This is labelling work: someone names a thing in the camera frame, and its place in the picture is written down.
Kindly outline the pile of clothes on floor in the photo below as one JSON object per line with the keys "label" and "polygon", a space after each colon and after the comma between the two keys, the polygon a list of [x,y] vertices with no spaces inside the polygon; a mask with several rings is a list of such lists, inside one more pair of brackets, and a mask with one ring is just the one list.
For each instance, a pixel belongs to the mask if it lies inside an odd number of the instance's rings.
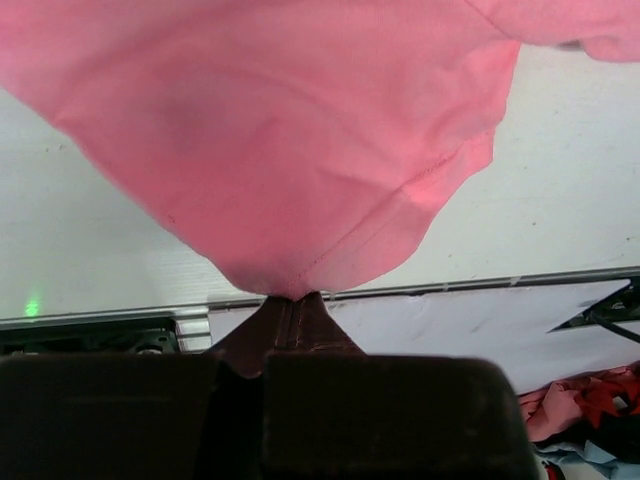
{"label": "pile of clothes on floor", "polygon": [[541,479],[639,477],[639,364],[556,380],[520,397]]}

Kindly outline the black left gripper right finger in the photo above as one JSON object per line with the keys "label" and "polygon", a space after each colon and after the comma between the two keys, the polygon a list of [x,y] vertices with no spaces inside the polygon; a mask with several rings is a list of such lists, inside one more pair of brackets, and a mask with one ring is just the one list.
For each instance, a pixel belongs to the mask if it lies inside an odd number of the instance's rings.
{"label": "black left gripper right finger", "polygon": [[479,358],[363,353],[320,295],[294,302],[264,370],[267,479],[534,479],[516,395]]}

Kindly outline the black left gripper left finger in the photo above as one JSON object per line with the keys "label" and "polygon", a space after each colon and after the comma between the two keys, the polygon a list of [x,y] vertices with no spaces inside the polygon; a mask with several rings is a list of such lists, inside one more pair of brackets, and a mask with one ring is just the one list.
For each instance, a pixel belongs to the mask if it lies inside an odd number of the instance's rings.
{"label": "black left gripper left finger", "polygon": [[257,479],[262,374],[290,304],[266,300],[213,348],[166,319],[80,325],[1,353],[5,479]]}

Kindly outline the pink t-shirt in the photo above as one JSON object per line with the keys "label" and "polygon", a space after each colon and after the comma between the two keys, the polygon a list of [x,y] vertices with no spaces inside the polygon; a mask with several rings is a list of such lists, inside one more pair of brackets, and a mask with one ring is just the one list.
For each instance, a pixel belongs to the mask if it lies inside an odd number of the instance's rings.
{"label": "pink t-shirt", "polygon": [[1,85],[237,288],[407,260],[493,157],[524,44],[639,58],[635,1],[5,1]]}

